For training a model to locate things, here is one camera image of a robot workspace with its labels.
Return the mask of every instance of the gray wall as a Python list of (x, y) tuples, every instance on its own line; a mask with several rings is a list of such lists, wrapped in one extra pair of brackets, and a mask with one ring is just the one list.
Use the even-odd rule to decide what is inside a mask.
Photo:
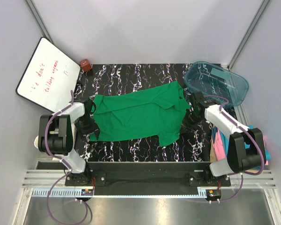
[(263, 131), (281, 197), (281, 0), (270, 3), (232, 71), (250, 84), (244, 108)]
[(228, 64), (262, 0), (33, 0), (55, 45), (94, 64)]
[(23, 0), (0, 0), (0, 225), (13, 216), (45, 110), (19, 97), (15, 88), (41, 34)]

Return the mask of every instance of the red object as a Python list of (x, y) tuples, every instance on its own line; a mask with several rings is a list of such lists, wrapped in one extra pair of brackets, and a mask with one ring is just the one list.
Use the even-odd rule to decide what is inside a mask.
[(91, 64), (89, 63), (89, 61), (87, 59), (81, 60), (80, 61), (80, 66), (82, 67), (82, 69), (84, 70), (84, 72), (88, 72), (92, 69)]

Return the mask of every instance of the transparent plastic container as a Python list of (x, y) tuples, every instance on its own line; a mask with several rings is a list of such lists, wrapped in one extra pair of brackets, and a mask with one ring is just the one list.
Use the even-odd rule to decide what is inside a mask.
[[(184, 76), (184, 82), (191, 93), (201, 91), (204, 96), (215, 95), (228, 99), (225, 108), (240, 105), (249, 90), (249, 84), (243, 77), (205, 61), (192, 64)], [(225, 102), (216, 97), (209, 98)]]

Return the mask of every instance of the pink cloth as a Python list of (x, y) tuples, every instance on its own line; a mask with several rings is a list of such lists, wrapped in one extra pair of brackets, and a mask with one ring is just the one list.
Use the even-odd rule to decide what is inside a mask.
[(223, 158), (226, 158), (225, 150), (223, 147), (223, 142), (221, 138), (221, 134), (219, 131), (216, 132), (215, 134), (215, 139), (214, 139), (214, 152), (217, 161), (222, 160)]

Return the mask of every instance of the marbled table top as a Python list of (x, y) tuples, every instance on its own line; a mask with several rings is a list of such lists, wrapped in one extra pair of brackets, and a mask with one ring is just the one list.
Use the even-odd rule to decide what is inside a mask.
[[(183, 77), (191, 64), (118, 64), (93, 65), (79, 75), (77, 99), (101, 95), (123, 95), (177, 80), (185, 88)], [(188, 101), (189, 93), (185, 91)], [(229, 113), (235, 116), (233, 109)], [(90, 142), (77, 134), (75, 149), (88, 161), (98, 162), (189, 162), (208, 161), (212, 124), (202, 121), (173, 144), (160, 147), (157, 136), (120, 142)]]

